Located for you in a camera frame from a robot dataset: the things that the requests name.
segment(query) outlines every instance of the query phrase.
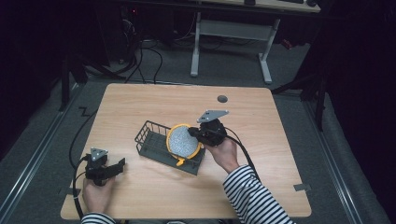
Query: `yellow handle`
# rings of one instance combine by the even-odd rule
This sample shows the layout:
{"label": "yellow handle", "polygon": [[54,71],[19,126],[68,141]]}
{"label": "yellow handle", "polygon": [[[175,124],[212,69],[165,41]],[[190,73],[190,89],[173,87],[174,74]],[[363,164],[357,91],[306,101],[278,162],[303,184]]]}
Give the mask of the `yellow handle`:
{"label": "yellow handle", "polygon": [[181,166],[184,163],[184,159],[178,159],[178,163],[176,163],[176,166]]}

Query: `person's left hand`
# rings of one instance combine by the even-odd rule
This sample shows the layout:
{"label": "person's left hand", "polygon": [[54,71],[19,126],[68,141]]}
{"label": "person's left hand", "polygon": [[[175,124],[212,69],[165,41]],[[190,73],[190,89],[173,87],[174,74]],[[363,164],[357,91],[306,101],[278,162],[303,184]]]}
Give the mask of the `person's left hand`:
{"label": "person's left hand", "polygon": [[93,180],[84,179],[82,198],[90,213],[104,213],[111,200],[111,191],[116,177],[109,178],[104,186],[96,186]]}

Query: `yellow ring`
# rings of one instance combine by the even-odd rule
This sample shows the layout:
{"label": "yellow ring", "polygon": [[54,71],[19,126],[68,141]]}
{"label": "yellow ring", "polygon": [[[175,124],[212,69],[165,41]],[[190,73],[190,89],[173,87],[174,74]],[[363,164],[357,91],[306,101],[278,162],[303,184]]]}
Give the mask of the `yellow ring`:
{"label": "yellow ring", "polygon": [[[181,126],[187,126],[188,128],[191,127],[190,124],[181,123],[181,124],[175,125],[173,128],[171,128],[171,130],[169,131],[169,133],[166,135],[166,147],[168,148],[168,151],[171,152],[171,153],[173,153],[173,152],[172,152],[172,150],[171,150],[171,148],[170,148],[170,146],[169,146],[169,138],[170,138],[171,133],[173,132],[173,130],[175,130],[176,128],[181,127]],[[191,158],[193,158],[194,156],[196,156],[196,155],[198,154],[199,150],[201,149],[201,145],[202,145],[202,143],[201,143],[201,142],[198,142],[197,148],[195,149],[195,151],[194,151],[193,153],[190,154],[190,156],[187,157],[187,159],[191,159]],[[180,165],[182,165],[182,164],[184,163],[185,158],[183,158],[183,157],[181,157],[181,156],[176,156],[176,155],[174,155],[174,154],[171,154],[171,155],[172,155],[173,157],[175,157],[176,159],[178,159],[177,166],[180,166]]]}

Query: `hand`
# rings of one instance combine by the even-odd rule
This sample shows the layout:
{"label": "hand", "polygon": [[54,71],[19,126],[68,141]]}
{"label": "hand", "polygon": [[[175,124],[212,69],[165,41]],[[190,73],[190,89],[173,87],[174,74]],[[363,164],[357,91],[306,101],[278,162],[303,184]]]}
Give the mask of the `hand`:
{"label": "hand", "polygon": [[104,186],[96,186],[91,179],[84,179],[82,198],[90,213],[104,213],[111,200],[111,190],[116,177],[109,178]]}
{"label": "hand", "polygon": [[236,143],[233,140],[225,138],[220,145],[216,147],[205,145],[205,148],[210,151],[215,162],[228,174],[239,167],[236,157]]}

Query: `basket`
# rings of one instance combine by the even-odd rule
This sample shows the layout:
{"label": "basket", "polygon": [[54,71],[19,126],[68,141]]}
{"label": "basket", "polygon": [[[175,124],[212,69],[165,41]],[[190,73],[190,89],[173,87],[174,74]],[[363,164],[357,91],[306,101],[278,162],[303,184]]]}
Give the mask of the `basket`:
{"label": "basket", "polygon": [[166,126],[147,120],[134,139],[136,141],[137,152],[140,156],[158,161],[189,174],[197,175],[202,158],[205,155],[205,150],[201,148],[196,156],[191,159],[184,158],[184,164],[177,166],[178,159],[174,156],[180,156],[169,152],[166,147],[166,135],[170,130]]}

